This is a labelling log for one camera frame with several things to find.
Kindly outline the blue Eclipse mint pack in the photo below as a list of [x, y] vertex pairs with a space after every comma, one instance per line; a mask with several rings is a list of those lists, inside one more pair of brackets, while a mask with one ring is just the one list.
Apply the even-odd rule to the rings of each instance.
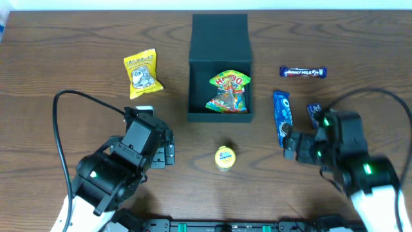
[[317, 129], [322, 123], [321, 112], [322, 108], [319, 103], [308, 104], [306, 107], [313, 129]]

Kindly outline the blue Oreo cookie pack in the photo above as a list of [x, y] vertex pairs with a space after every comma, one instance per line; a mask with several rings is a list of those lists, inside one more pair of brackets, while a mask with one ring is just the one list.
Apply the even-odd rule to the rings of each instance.
[[283, 147], [283, 139], [290, 133], [293, 126], [292, 111], [289, 102], [289, 93], [274, 92], [274, 120], [276, 123], [279, 145]]

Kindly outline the yellow round gum container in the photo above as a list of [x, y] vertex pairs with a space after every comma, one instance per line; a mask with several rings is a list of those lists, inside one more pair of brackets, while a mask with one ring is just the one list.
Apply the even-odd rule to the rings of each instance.
[[216, 167], [220, 171], [229, 171], [236, 161], [236, 154], [233, 149], [221, 146], [214, 156]]

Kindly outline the Haribo gummy candy bag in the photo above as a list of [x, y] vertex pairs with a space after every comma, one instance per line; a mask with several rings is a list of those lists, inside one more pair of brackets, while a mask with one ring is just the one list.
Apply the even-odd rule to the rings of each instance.
[[219, 113], [246, 113], [245, 86], [250, 83], [250, 77], [235, 71], [227, 70], [209, 80], [217, 87], [216, 96], [205, 107]]

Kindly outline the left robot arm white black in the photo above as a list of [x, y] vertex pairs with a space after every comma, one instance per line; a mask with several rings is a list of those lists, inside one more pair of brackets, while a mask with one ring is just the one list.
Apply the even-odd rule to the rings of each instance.
[[53, 231], [102, 231], [122, 203], [147, 181], [149, 169], [174, 164], [174, 137], [170, 129], [142, 135], [129, 128], [110, 137], [82, 158]]

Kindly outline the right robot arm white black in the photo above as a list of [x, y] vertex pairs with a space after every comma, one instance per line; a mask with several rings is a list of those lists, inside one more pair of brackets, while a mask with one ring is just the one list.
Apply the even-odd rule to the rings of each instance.
[[374, 187], [389, 186], [395, 190], [395, 224], [405, 231], [400, 216], [400, 180], [389, 159], [370, 157], [361, 126], [320, 126], [316, 133], [294, 131], [291, 124], [282, 127], [283, 155], [303, 164], [331, 171], [332, 184], [348, 196], [361, 191], [371, 193]]

